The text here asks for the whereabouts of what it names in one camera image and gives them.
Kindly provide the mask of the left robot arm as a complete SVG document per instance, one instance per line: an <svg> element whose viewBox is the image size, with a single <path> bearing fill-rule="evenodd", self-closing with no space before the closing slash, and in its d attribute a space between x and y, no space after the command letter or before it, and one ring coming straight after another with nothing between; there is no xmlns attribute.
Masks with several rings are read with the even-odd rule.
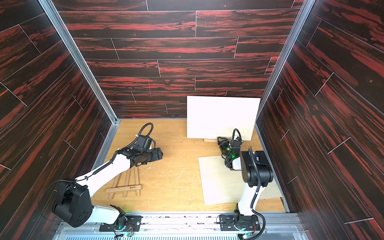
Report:
<svg viewBox="0 0 384 240"><path fill-rule="evenodd" d="M111 225L118 231L123 230L128 224L125 212L115 205L95 205L91 197L119 174L133 166L161 160L163 155L161 148L143 152L118 149L108 162L95 170L74 180L54 181L48 187L56 189L52 213L73 228L87 223L101 223Z"/></svg>

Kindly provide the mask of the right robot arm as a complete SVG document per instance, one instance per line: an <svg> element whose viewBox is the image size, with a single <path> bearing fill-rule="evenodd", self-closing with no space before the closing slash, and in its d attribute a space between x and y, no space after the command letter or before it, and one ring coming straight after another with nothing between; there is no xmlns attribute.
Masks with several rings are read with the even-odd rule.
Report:
<svg viewBox="0 0 384 240"><path fill-rule="evenodd" d="M241 137L234 140L218 137L218 145L226 168L241 171L245 188L234 213L220 215L222 231L260 231L260 223L255 208L263 190L274 179L274 173L264 151L241 151Z"/></svg>

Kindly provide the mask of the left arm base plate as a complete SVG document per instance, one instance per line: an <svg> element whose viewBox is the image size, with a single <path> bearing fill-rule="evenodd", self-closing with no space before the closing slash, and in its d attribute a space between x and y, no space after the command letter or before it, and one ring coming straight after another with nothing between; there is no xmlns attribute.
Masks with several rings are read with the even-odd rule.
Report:
<svg viewBox="0 0 384 240"><path fill-rule="evenodd" d="M113 224L101 223L100 232L132 233L138 232L142 223L142 216L125 216L119 218Z"/></svg>

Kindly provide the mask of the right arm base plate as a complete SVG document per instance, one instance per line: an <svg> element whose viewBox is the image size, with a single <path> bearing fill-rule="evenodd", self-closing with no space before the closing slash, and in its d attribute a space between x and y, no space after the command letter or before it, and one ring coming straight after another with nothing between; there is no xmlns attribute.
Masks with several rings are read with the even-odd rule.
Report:
<svg viewBox="0 0 384 240"><path fill-rule="evenodd" d="M221 231L259 231L261 229L258 217L256 215L219 215L217 223Z"/></svg>

